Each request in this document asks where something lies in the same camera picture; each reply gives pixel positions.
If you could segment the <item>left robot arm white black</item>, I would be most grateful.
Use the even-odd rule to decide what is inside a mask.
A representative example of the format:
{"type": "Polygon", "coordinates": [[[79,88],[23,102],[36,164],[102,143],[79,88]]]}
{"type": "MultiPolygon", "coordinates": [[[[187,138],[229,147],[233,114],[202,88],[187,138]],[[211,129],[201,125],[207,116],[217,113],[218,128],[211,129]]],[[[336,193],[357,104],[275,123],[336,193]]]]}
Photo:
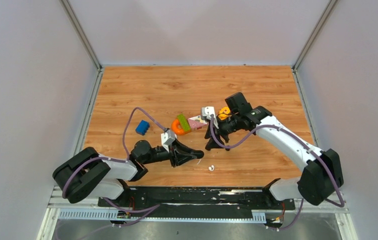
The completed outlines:
{"type": "Polygon", "coordinates": [[[202,150],[192,149],[178,140],[168,147],[152,147],[140,140],[128,159],[111,158],[87,147],[57,167],[52,178],[71,204],[86,198],[108,198],[117,206],[130,201],[127,182],[136,182],[148,173],[146,164],[170,161],[172,167],[204,157],[202,150]]]}

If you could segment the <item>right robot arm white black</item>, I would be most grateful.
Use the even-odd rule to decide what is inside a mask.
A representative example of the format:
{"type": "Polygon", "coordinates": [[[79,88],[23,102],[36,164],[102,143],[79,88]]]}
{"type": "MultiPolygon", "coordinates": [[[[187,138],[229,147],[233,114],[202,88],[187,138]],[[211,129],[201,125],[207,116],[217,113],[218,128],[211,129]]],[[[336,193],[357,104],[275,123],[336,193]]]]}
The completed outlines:
{"type": "Polygon", "coordinates": [[[322,150],[303,140],[265,107],[252,107],[241,92],[225,102],[226,111],[216,113],[212,106],[201,109],[201,118],[208,122],[206,150],[229,151],[256,135],[280,150],[301,171],[300,177],[276,178],[264,186],[262,201],[267,208],[275,209],[288,199],[303,199],[314,206],[324,201],[345,206],[340,190],[344,184],[342,166],[335,150],[322,150]]]}

